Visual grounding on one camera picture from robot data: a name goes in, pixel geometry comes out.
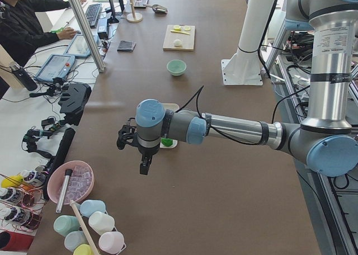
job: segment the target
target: green bowl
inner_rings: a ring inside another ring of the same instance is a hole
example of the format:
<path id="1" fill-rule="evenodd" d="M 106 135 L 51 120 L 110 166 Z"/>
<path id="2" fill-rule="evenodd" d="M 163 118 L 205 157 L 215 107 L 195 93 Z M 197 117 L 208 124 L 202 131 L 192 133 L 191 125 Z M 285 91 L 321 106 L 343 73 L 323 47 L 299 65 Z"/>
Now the green bowl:
<path id="1" fill-rule="evenodd" d="M 186 70 L 186 64 L 182 60 L 171 60 L 167 64 L 167 70 L 170 72 L 173 76 L 180 76 L 184 74 Z"/>

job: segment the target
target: person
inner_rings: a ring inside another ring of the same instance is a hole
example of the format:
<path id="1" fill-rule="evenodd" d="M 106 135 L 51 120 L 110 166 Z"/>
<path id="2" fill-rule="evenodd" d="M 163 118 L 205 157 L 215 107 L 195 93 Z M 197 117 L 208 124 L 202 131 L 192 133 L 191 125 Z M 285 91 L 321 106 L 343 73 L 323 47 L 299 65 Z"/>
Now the person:
<path id="1" fill-rule="evenodd" d="M 44 32 L 35 12 L 69 8 L 63 0 L 0 0 L 9 10 L 6 19 L 0 19 L 0 44 L 19 65 L 25 66 L 38 47 L 59 40 L 72 39 L 76 30 L 66 27 L 61 32 Z"/>

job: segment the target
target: black jacket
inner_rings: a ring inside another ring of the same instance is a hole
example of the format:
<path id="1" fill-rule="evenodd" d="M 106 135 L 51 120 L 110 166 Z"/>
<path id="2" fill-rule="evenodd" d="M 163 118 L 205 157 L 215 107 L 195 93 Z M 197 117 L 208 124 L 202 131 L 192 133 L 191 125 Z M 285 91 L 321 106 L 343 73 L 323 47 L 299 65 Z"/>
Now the black jacket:
<path id="1" fill-rule="evenodd" d="M 14 61 L 24 66 L 38 47 L 59 40 L 57 34 L 44 32 L 35 12 L 68 7 L 69 2 L 63 0 L 21 0 L 14 7 L 9 5 L 9 19 L 0 20 L 0 44 Z"/>

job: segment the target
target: brown table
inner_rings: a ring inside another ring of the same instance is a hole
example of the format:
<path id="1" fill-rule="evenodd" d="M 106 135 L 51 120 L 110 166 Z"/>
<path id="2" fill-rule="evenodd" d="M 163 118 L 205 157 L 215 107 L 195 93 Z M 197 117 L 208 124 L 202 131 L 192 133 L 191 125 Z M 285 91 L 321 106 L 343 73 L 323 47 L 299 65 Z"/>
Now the brown table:
<path id="1" fill-rule="evenodd" d="M 183 105 L 205 85 L 202 112 L 267 122 L 275 105 L 270 81 L 262 87 L 222 84 L 220 61 L 237 49 L 245 0 L 150 4 L 166 6 L 169 14 L 147 8 L 140 23 L 123 19 L 67 156 L 93 168 L 89 198 L 103 200 L 115 218 L 128 245 L 123 255 L 320 254 L 289 155 L 206 138 L 199 146 L 179 142 L 159 151 L 142 176 L 139 152 L 117 149 L 117 132 L 147 98 Z M 195 51 L 162 50 L 169 24 L 196 26 Z M 136 41 L 134 52 L 117 53 L 120 40 Z M 185 75 L 169 75 L 171 59 L 186 62 Z M 70 254 L 52 229 L 54 210 L 54 203 L 46 205 L 28 255 Z M 65 206 L 63 213 L 72 212 Z"/>

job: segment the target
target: red cup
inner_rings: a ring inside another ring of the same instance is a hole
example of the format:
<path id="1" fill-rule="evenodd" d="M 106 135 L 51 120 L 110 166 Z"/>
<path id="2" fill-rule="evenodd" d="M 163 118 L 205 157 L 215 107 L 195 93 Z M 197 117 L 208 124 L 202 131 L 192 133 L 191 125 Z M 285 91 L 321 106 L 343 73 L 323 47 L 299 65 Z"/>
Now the red cup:
<path id="1" fill-rule="evenodd" d="M 27 252 L 33 240 L 32 235 L 3 231 L 0 233 L 0 251 Z"/>

